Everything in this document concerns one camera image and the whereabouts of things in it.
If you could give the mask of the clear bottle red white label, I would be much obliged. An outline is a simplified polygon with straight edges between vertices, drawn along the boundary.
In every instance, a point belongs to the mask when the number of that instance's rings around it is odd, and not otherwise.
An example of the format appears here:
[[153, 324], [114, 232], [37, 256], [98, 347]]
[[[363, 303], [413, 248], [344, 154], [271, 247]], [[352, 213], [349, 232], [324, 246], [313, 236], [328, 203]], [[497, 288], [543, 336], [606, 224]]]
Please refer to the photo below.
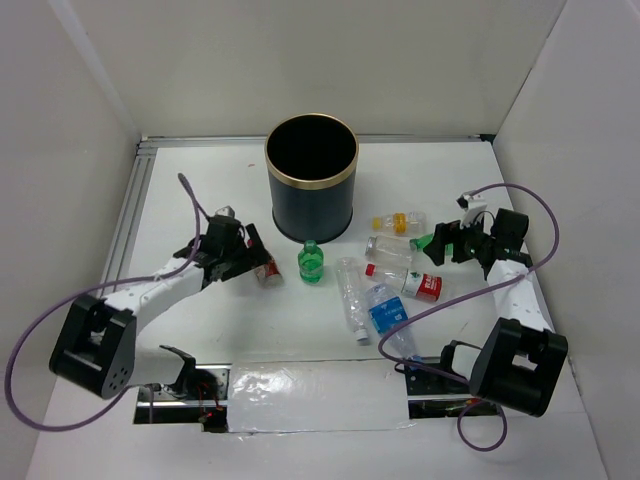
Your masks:
[[268, 261], [256, 267], [253, 273], [261, 288], [275, 288], [284, 283], [283, 276], [278, 265], [271, 254], [268, 254]]

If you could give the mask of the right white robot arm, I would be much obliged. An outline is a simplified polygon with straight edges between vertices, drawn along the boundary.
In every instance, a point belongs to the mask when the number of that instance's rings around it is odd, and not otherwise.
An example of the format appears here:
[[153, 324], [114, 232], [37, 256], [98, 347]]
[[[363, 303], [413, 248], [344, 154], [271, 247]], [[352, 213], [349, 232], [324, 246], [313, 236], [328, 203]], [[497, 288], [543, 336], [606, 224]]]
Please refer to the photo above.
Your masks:
[[460, 358], [450, 358], [436, 369], [436, 379], [448, 392], [469, 383], [470, 393], [534, 417], [550, 403], [568, 353], [568, 342], [554, 333], [542, 315], [528, 277], [532, 261], [521, 251], [529, 218], [499, 209], [488, 232], [482, 212], [462, 220], [439, 223], [423, 252], [440, 266], [445, 250], [451, 260], [476, 260], [492, 292], [498, 320], [472, 369]]

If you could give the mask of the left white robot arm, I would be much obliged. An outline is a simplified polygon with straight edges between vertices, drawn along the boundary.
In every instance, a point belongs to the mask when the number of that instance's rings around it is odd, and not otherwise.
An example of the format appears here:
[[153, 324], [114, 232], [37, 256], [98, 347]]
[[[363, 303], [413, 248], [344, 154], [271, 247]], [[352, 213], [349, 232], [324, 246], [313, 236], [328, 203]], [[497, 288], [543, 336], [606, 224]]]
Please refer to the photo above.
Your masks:
[[255, 225], [214, 215], [205, 233], [150, 277], [103, 297], [75, 299], [51, 354], [50, 371], [102, 399], [133, 384], [161, 384], [176, 399], [189, 397], [197, 387], [195, 358], [169, 345], [144, 353], [137, 347], [138, 335], [182, 300], [268, 260]]

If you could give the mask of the small green plastic bottle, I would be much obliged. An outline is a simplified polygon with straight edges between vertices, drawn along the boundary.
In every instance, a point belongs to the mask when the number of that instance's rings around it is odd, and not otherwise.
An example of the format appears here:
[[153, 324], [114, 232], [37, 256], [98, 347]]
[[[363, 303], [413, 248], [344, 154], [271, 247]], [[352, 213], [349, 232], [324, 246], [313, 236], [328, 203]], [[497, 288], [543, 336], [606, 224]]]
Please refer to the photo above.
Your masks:
[[314, 240], [304, 242], [297, 257], [299, 274], [307, 284], [318, 284], [324, 275], [324, 253]]

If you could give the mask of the clear jar silver lid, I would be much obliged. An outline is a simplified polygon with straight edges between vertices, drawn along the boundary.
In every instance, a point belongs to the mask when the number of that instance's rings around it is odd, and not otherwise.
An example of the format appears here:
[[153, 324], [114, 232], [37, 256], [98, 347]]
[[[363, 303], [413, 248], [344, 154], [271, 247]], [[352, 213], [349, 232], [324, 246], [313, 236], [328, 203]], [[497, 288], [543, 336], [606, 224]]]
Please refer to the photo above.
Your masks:
[[413, 252], [407, 239], [378, 235], [367, 240], [365, 257], [371, 263], [409, 267]]

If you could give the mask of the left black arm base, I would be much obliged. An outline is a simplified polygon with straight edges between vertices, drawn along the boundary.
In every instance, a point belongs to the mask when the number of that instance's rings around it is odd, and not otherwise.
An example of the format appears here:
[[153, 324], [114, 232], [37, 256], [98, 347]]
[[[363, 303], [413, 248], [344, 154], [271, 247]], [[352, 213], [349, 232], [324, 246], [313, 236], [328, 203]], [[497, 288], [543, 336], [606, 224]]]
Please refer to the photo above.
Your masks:
[[161, 349], [180, 359], [173, 383], [149, 391], [138, 389], [135, 425], [200, 425], [203, 432], [227, 433], [230, 364], [198, 364], [195, 357], [173, 346]]

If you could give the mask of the crushed clear bottle white cap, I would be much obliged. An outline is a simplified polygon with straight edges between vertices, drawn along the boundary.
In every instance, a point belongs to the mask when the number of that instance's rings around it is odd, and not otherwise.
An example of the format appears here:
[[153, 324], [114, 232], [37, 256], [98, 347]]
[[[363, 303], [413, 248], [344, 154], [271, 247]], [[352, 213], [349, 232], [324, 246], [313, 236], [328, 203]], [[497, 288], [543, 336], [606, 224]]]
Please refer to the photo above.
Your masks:
[[369, 314], [360, 265], [355, 258], [339, 258], [335, 263], [335, 273], [347, 325], [358, 345], [368, 345], [370, 339], [366, 322]]

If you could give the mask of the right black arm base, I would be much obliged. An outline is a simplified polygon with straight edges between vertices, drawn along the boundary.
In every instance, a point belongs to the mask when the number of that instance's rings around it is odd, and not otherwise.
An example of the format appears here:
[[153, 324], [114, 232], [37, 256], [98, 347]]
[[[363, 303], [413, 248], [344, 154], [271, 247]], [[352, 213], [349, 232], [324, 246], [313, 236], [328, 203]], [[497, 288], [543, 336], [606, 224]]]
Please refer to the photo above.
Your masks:
[[[474, 362], [479, 351], [476, 345], [452, 340], [443, 347], [439, 357], [423, 357], [422, 361], [434, 369], [455, 374], [452, 368], [455, 354], [470, 353], [471, 362]], [[473, 406], [468, 412], [470, 416], [498, 414], [495, 405], [473, 398], [468, 387], [459, 382], [400, 363], [395, 364], [394, 370], [404, 377], [412, 420], [457, 417], [468, 406]]]

